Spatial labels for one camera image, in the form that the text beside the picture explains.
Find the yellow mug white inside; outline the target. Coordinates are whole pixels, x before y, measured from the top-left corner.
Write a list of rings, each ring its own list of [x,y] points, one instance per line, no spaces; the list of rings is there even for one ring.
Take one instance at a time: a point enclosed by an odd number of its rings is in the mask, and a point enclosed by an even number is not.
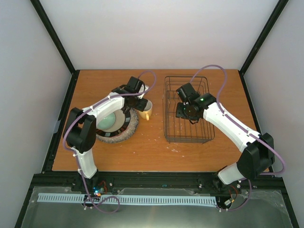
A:
[[[142,112],[141,111],[138,112],[139,116],[147,121],[150,120],[152,115],[152,107],[153,107],[152,102],[148,100],[144,110]]]

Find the light green ceramic bowl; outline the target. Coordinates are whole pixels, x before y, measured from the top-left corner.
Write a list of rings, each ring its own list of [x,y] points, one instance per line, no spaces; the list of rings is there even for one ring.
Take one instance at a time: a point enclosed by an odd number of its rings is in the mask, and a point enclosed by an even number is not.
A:
[[[97,129],[107,130],[114,125],[115,121],[116,116],[114,113],[111,113],[97,124]]]

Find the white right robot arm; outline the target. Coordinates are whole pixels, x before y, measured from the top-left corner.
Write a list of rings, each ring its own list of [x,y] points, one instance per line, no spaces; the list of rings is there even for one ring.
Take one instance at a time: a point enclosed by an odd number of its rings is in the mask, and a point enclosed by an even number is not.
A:
[[[176,90],[180,102],[176,117],[189,120],[191,124],[200,119],[213,124],[224,133],[239,149],[239,160],[219,170],[211,184],[221,192],[228,185],[242,179],[253,180],[268,169],[275,161],[273,137],[252,130],[230,114],[216,97],[210,93],[201,95],[191,83]]]

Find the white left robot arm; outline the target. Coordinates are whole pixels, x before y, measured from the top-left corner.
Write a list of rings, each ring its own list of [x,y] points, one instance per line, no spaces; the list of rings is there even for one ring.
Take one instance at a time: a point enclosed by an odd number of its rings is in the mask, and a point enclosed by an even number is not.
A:
[[[64,146],[73,151],[78,172],[84,176],[82,185],[88,191],[96,190],[99,185],[99,179],[94,176],[97,172],[93,158],[96,140],[119,143],[129,139],[139,125],[137,111],[147,106],[148,101],[143,96],[148,89],[142,80],[132,76],[127,84],[113,89],[101,101],[70,111],[63,133]]]

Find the speckled grey large plate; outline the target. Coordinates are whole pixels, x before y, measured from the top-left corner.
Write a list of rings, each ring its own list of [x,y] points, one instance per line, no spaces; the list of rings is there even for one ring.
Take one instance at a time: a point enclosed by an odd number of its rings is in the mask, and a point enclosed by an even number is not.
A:
[[[131,120],[125,131],[123,131],[120,135],[112,138],[105,138],[99,136],[96,136],[96,138],[104,143],[114,144],[114,143],[121,143],[132,137],[139,126],[139,116],[134,109],[130,109],[129,111],[131,113]]]

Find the brown rimmed beige plate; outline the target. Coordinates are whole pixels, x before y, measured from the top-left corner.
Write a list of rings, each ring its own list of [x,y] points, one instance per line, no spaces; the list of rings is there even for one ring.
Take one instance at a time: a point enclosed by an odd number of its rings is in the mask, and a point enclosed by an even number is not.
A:
[[[112,138],[120,135],[125,131],[131,120],[131,113],[128,111],[124,113],[121,109],[113,112],[116,116],[116,121],[114,125],[107,130],[99,130],[96,128],[96,136]]]

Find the black aluminium frame rail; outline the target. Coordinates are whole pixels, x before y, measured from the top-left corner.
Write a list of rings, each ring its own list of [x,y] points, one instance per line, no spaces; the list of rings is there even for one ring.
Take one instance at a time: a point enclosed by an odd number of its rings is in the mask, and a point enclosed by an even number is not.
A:
[[[71,187],[72,191],[89,192],[106,187],[109,193],[117,194],[124,188],[186,189],[201,194],[227,195],[241,190],[281,190],[285,192],[282,178],[260,176],[249,183],[246,180],[227,186],[214,184],[212,172],[102,172],[91,179],[83,180],[75,171],[46,171],[35,174],[30,187]]]

